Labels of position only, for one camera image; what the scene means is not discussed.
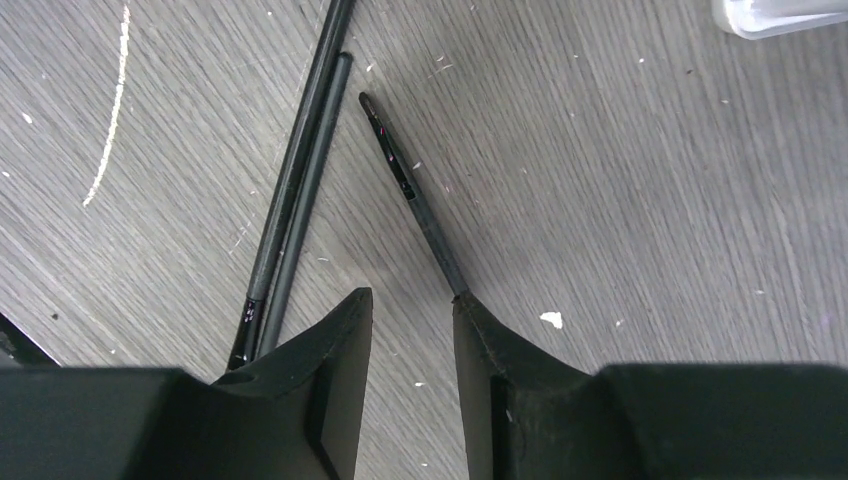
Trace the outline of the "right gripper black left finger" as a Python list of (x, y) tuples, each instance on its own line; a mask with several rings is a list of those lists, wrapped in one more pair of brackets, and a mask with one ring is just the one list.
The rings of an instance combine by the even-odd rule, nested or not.
[(1, 337), (5, 479), (351, 479), (373, 320), (357, 288), (206, 383), (179, 368), (60, 367)]

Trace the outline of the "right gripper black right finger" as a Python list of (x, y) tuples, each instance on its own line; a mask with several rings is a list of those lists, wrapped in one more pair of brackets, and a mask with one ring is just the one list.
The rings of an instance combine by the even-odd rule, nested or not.
[(843, 479), (847, 372), (825, 364), (577, 370), (453, 303), (473, 479)]

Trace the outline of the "clear drawer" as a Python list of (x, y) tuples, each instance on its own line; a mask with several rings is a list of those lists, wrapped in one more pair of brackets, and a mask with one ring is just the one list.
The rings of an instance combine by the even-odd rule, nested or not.
[(847, 21), (847, 0), (713, 0), (711, 7), (723, 31), (746, 40)]

